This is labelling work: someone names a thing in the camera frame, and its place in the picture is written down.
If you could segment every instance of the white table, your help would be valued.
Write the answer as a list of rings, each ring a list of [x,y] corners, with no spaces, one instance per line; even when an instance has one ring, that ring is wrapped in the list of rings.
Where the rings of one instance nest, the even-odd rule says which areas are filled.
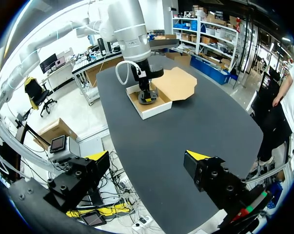
[[[66,63],[65,65],[63,65],[62,67],[60,67],[59,69],[55,70],[55,71],[52,72],[50,75],[46,76],[46,77],[40,82],[40,84],[44,85],[46,82],[48,82],[49,86],[51,87],[51,91],[54,93],[54,89],[53,89],[53,87],[51,86],[49,79],[52,78],[52,77],[55,77],[56,74],[58,74],[60,71],[62,71],[62,70],[65,69],[66,67],[68,67],[68,66],[73,67],[73,62],[74,62],[74,61],[67,62],[67,63]]]

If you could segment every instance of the black table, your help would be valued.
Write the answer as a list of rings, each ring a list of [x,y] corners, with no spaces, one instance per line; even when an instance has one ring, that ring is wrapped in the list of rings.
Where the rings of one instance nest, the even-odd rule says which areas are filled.
[[[100,99],[114,147],[141,201],[166,234],[186,234],[211,218],[217,207],[206,193],[199,193],[184,169],[185,150],[219,156],[244,178],[256,159],[262,132],[238,103],[193,68],[163,56],[152,56],[149,62],[189,72],[197,78],[195,94],[142,120],[125,93],[136,84],[133,75],[123,86],[113,67],[97,75]],[[125,79],[126,66],[119,72]]]

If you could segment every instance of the storage rack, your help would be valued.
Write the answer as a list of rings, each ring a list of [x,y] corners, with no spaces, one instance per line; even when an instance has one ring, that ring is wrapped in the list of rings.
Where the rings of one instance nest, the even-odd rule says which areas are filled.
[[[184,43],[195,45],[196,46],[196,55],[198,55],[199,53],[201,53],[204,48],[213,50],[213,51],[217,52],[218,54],[224,55],[224,57],[227,57],[231,61],[230,62],[229,69],[228,69],[229,72],[232,70],[232,68],[234,67],[234,64],[236,62],[235,61],[235,53],[236,53],[236,49],[237,49],[237,46],[238,46],[238,39],[239,39],[239,32],[237,30],[235,30],[233,28],[226,27],[226,26],[221,25],[221,24],[202,21],[201,20],[201,17],[197,17],[197,18],[174,18],[173,12],[171,13],[171,16],[172,16],[172,32],[173,33],[176,33],[176,30],[179,30],[181,32],[196,33],[196,35],[197,35],[197,37],[196,37],[196,43],[191,42],[191,41],[186,41],[186,40],[183,40],[183,39],[180,39],[180,41],[182,41]],[[197,21],[197,30],[195,31],[195,30],[190,30],[190,29],[174,28],[174,25],[179,20],[181,22],[185,22],[185,21],[191,22],[192,20],[196,20]],[[218,36],[215,36],[215,35],[203,33],[203,32],[201,32],[201,28],[203,27],[203,25],[212,25],[212,26],[215,26],[215,27],[218,27],[218,28],[221,28],[221,29],[225,29],[225,30],[229,30],[231,32],[234,32],[235,33],[235,40],[234,41],[229,41],[227,39],[224,39],[224,38],[221,38],[221,37],[218,37]],[[234,46],[233,55],[231,56],[229,54],[226,54],[226,53],[222,52],[221,50],[219,50],[217,48],[214,48],[214,47],[212,47],[210,45],[207,45],[207,44],[201,42],[201,36],[209,36],[209,37],[218,39],[220,41],[223,41],[226,44],[229,44],[229,45]]]

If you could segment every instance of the white floor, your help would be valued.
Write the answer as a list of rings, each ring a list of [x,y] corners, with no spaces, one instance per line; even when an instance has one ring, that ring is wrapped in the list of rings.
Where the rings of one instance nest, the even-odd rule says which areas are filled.
[[[203,75],[207,79],[214,82],[211,78],[205,76],[198,70],[194,69],[200,75]],[[246,108],[249,104],[255,90],[258,88],[258,82],[260,81],[260,77],[257,75],[250,76],[247,82],[245,83],[245,87],[241,84],[238,84],[235,89],[233,89],[232,84],[225,84],[219,85],[218,83],[214,82],[218,85],[221,89],[223,89],[227,94],[229,94],[234,100],[236,100],[242,108]],[[78,135],[81,136],[85,132],[100,128],[107,124],[104,111],[100,102],[100,99],[96,100],[92,106],[89,106],[87,101],[85,100],[84,96],[80,93],[78,87],[76,86],[75,82],[71,82],[68,85],[64,86],[60,90],[56,91],[54,94],[50,96],[54,100],[57,100],[56,103],[51,109],[50,115],[46,112],[44,113],[44,117],[40,117],[40,110],[33,111],[30,117],[28,118],[28,124],[35,130],[38,131],[50,122],[58,119],[59,117],[67,123],[67,125]],[[105,150],[113,150],[114,146],[111,141],[110,136],[106,136],[102,139],[103,147]],[[41,151],[41,147],[39,147],[34,141],[33,137],[28,134],[25,139],[25,145],[30,147],[33,150]],[[45,152],[37,153],[42,158],[46,159]],[[44,178],[47,179],[47,173],[35,167],[35,165],[29,163],[30,166],[35,168],[35,170]],[[119,168],[122,168],[120,161],[116,162],[116,165]],[[31,171],[25,166],[24,168],[25,173],[31,176]],[[150,215],[142,202],[140,203],[140,213],[141,215]],[[217,230],[217,225],[222,222],[225,213],[223,211],[218,212],[214,217],[211,217],[206,223],[204,223],[201,227],[191,232],[192,234],[196,233],[197,230],[202,229],[206,233],[212,233]],[[133,222],[131,221],[130,217],[120,217],[115,219],[112,222],[107,223],[106,225],[100,226],[99,228],[115,233],[122,233],[122,234],[131,234],[133,229],[131,226]],[[150,234],[156,233],[161,234],[164,233],[163,231],[158,231],[159,226],[155,221],[153,221],[150,225],[151,228],[140,230],[137,232],[138,234]]]

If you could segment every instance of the black office chair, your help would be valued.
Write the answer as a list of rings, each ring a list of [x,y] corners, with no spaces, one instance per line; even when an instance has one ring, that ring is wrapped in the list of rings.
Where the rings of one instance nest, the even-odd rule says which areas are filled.
[[[53,102],[57,103],[57,101],[53,100],[52,98],[51,99],[47,98],[49,94],[49,90],[44,90],[39,85],[37,80],[33,77],[27,78],[27,80],[24,83],[24,90],[28,94],[31,105],[34,110],[38,110],[39,106],[44,102],[44,107],[40,113],[41,117],[43,117],[42,113],[44,110],[46,110],[46,112],[50,114],[50,112],[48,111],[48,105],[50,105]]]

